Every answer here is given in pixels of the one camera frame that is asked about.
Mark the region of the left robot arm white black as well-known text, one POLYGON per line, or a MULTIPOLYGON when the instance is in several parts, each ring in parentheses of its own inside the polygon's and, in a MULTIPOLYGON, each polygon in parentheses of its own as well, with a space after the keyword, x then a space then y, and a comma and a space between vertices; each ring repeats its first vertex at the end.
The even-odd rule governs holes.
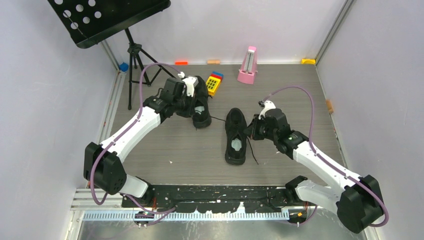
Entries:
POLYGON ((138 112, 115 134, 101 143, 91 142, 84 152, 83 176, 92 187, 109 195, 132 195, 141 207, 153 202, 149 184, 126 173, 123 163, 133 148, 173 114, 187 117, 195 97, 204 89, 198 76, 168 78, 159 96, 146 98, 138 112))

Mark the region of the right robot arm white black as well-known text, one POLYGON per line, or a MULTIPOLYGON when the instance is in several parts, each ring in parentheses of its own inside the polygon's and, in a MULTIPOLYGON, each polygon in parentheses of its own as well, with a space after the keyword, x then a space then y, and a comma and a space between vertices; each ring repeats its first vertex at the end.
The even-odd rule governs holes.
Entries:
POLYGON ((303 133, 292 130, 279 108, 254 115, 244 130, 252 140, 270 140, 282 154, 310 169, 327 186, 303 176, 286 184, 285 198, 291 205, 311 202, 337 215, 352 233, 387 223, 379 182, 371 175, 360 176, 320 151, 303 133))

